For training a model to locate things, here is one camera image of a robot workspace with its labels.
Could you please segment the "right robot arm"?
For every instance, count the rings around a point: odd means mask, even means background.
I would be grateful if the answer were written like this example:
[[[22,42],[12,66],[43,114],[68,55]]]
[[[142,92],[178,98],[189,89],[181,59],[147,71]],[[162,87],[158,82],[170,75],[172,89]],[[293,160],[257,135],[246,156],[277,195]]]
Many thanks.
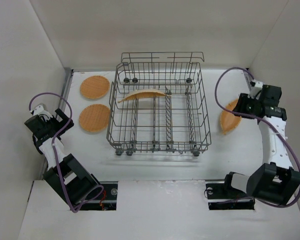
[[[246,119],[257,118],[262,139],[262,165],[250,176],[230,172],[224,179],[224,187],[284,207],[300,187],[300,170],[293,169],[283,143],[287,113],[279,107],[282,89],[260,81],[250,84],[250,92],[240,94],[233,110],[244,114]]]

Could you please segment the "fish-shaped woven plate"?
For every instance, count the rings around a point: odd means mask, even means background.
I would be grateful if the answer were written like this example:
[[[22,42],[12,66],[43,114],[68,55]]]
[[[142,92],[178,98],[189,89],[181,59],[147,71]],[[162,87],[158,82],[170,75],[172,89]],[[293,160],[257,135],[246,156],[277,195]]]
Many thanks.
[[[118,103],[125,101],[132,101],[145,98],[156,98],[156,97],[167,97],[168,95],[157,89],[139,89],[135,90],[132,93],[129,93],[126,97],[121,100],[118,100]]]
[[[228,103],[225,108],[229,111],[233,111],[235,106],[238,103],[238,98]],[[223,135],[226,135],[233,131],[242,120],[241,116],[235,116],[233,113],[230,113],[226,110],[222,110],[219,118],[219,124]]]

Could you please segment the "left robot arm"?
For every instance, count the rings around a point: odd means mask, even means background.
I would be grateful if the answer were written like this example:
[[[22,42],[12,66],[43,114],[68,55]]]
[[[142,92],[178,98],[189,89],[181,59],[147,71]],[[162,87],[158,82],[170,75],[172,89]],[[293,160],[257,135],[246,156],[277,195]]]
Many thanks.
[[[64,185],[70,203],[75,206],[100,183],[71,153],[64,152],[61,135],[72,128],[74,122],[59,108],[55,113],[61,120],[57,120],[46,110],[44,104],[36,106],[31,113],[32,117],[24,124],[32,132],[35,148],[47,160],[47,170],[43,179],[66,201],[62,183],[74,174],[74,178]]]

